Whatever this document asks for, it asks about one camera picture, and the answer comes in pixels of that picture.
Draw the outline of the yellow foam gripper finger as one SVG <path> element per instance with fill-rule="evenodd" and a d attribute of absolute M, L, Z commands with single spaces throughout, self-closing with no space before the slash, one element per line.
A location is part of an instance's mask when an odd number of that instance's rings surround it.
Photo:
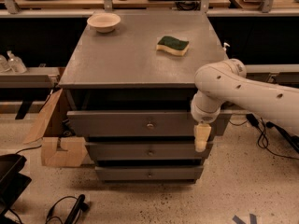
<path fill-rule="evenodd" d="M 195 151 L 205 151 L 208 138 L 211 134 L 211 126 L 209 124 L 200 123 L 194 126 L 193 132 Z"/>

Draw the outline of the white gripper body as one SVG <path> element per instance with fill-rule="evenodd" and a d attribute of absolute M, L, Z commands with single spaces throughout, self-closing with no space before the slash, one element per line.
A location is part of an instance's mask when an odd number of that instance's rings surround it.
<path fill-rule="evenodd" d="M 221 112 L 222 100 L 198 91 L 191 101 L 191 114 L 198 123 L 212 123 Z"/>

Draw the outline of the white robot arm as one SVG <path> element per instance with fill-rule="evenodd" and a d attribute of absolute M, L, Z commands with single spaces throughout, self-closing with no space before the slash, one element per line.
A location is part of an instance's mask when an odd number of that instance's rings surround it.
<path fill-rule="evenodd" d="M 191 102 L 195 150 L 206 149 L 210 124 L 230 102 L 299 135 L 299 90 L 247 78 L 246 66 L 238 59 L 200 67 L 194 78 L 197 93 Z"/>

